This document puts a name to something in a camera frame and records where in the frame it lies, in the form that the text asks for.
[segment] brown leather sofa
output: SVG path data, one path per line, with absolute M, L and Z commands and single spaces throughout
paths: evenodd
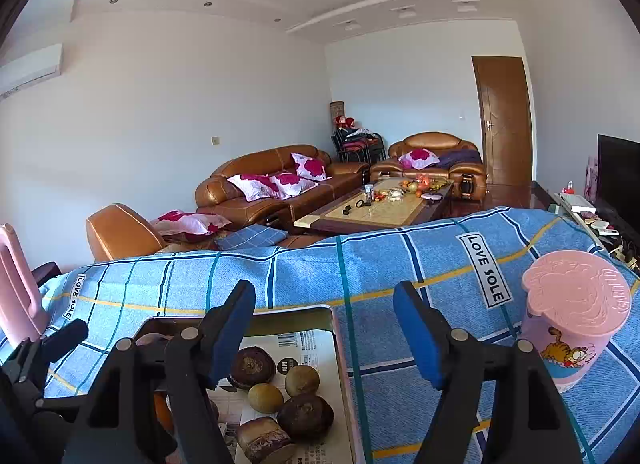
M 478 148 L 468 140 L 460 139 L 449 133 L 439 131 L 425 131 L 410 135 L 406 139 L 396 142 L 389 147 L 389 158 L 371 167 L 371 180 L 379 179 L 382 174 L 392 176 L 415 177 L 419 173 L 433 177 L 452 179 L 453 197 L 469 200 L 483 200 L 486 195 L 486 169 L 482 163 L 461 162 L 449 169 L 427 167 L 425 169 L 405 169 L 398 157 L 416 148 L 427 148 L 440 156 L 453 149 Z
M 151 224 L 124 204 L 111 204 L 86 219 L 86 237 L 96 261 L 111 261 L 155 253 L 176 253 L 211 249 L 210 241 L 201 243 L 169 243 L 156 233 Z M 290 249 L 307 247 L 324 240 L 317 235 L 291 236 L 278 245 Z
M 254 202 L 247 202 L 242 192 L 227 180 L 238 174 L 295 173 L 292 152 L 321 159 L 330 178 L 297 197 Z M 195 194 L 198 212 L 223 215 L 236 227 L 279 221 L 278 227 L 291 229 L 297 219 L 362 186 L 368 169 L 364 162 L 332 163 L 328 153 L 308 144 L 257 151 L 222 164 L 198 186 Z

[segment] television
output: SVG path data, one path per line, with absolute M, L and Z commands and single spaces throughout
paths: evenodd
M 595 206 L 603 219 L 640 247 L 640 143 L 598 135 Z

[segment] wooden door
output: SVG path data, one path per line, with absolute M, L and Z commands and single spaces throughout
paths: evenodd
M 529 91 L 522 58 L 473 57 L 487 182 L 531 183 Z

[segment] wooden coffee table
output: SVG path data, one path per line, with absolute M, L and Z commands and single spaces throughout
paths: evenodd
M 385 178 L 374 184 L 374 187 L 377 191 L 397 188 L 402 180 L 401 177 Z M 430 201 L 407 193 L 399 202 L 384 199 L 373 202 L 370 207 L 361 208 L 356 207 L 356 202 L 364 198 L 364 189 L 357 189 L 296 220 L 294 225 L 305 227 L 315 233 L 347 235 L 402 225 L 423 224 L 441 218 L 445 209 L 450 210 L 451 188 L 452 185 L 449 184 L 440 189 L 438 193 L 442 195 L 442 200 L 432 204 Z M 344 215 L 342 211 L 347 205 L 351 206 L 351 211 L 348 215 Z

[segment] wooden floor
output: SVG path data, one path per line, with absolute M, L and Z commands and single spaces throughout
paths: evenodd
M 482 203 L 464 200 L 455 200 L 451 204 L 452 218 L 464 217 L 495 208 L 495 206 L 510 206 L 512 208 L 547 209 L 553 199 L 536 182 L 527 186 L 503 186 L 500 184 L 488 184 L 487 194 Z

